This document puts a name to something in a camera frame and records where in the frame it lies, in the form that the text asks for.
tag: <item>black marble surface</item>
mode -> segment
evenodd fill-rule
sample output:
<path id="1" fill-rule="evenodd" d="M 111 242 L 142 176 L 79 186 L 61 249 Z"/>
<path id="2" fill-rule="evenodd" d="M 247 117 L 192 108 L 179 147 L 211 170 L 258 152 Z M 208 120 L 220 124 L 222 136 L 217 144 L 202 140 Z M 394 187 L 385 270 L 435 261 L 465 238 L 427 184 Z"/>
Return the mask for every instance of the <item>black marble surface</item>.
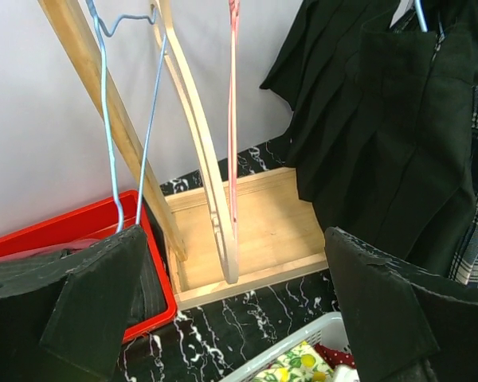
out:
<path id="1" fill-rule="evenodd" d="M 239 154 L 239 176 L 284 163 L 282 138 Z M 226 161 L 220 162 L 226 179 Z M 162 185 L 165 194 L 202 186 L 198 171 Z M 114 382 L 217 382 L 322 314 L 337 310 L 329 272 L 179 311 L 173 323 L 126 344 Z"/>

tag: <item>yellow patterned cloth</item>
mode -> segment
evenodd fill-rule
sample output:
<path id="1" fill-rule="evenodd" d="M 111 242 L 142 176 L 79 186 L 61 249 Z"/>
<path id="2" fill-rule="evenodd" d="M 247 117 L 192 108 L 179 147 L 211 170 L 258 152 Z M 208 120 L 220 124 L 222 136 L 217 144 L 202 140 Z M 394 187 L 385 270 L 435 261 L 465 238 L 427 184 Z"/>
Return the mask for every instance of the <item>yellow patterned cloth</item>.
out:
<path id="1" fill-rule="evenodd" d="M 322 357 L 303 341 L 279 356 L 270 368 L 255 376 L 253 382 L 331 381 L 333 370 Z"/>

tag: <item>wooden hanger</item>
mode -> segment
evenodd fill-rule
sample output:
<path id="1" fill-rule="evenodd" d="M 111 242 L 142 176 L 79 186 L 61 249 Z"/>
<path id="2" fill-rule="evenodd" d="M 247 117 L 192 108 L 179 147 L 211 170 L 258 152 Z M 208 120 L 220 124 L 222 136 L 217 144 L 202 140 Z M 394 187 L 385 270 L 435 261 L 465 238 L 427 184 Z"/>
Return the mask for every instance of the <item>wooden hanger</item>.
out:
<path id="1" fill-rule="evenodd" d="M 170 0 L 150 1 L 151 6 L 157 9 L 163 21 L 167 40 L 174 55 L 174 59 L 172 60 L 168 54 L 165 54 L 165 63 L 174 81 L 184 113 L 190 125 L 190 132 L 197 151 L 203 185 L 206 191 L 206 200 L 216 240 L 217 252 L 221 262 L 221 269 L 223 270 L 226 282 L 236 283 L 239 277 L 237 240 L 233 234 L 233 222 L 230 219 L 225 190 L 223 189 L 220 171 L 217 166 L 216 152 L 214 151 L 206 115 L 203 111 L 190 67 L 187 64 L 174 31 Z M 158 46 L 160 46 L 161 33 L 158 23 L 154 26 L 154 33 Z"/>

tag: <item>white plastic basket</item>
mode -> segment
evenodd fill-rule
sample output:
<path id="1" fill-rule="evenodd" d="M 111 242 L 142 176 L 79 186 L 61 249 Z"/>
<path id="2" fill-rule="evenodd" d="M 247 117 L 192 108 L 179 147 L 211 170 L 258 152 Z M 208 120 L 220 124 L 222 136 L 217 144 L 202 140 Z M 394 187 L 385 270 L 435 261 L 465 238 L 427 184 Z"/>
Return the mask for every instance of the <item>white plastic basket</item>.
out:
<path id="1" fill-rule="evenodd" d="M 330 349 L 351 352 L 341 313 L 327 313 L 246 362 L 221 382 L 250 382 L 259 372 L 267 369 L 276 358 L 303 341 L 310 345 L 321 344 Z"/>

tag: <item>wooden tray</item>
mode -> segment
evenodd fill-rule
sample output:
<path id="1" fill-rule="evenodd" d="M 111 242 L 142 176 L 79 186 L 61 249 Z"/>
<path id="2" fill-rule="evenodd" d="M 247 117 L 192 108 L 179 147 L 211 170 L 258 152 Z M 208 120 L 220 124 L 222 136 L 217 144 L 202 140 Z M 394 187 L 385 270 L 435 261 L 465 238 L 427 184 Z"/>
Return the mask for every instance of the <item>wooden tray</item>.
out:
<path id="1" fill-rule="evenodd" d="M 311 205 L 297 197 L 293 169 L 271 170 L 237 181 L 236 284 L 223 278 L 204 189 L 176 193 L 167 202 L 188 253 L 184 262 L 170 249 L 167 254 L 180 310 L 327 268 L 323 233 Z"/>

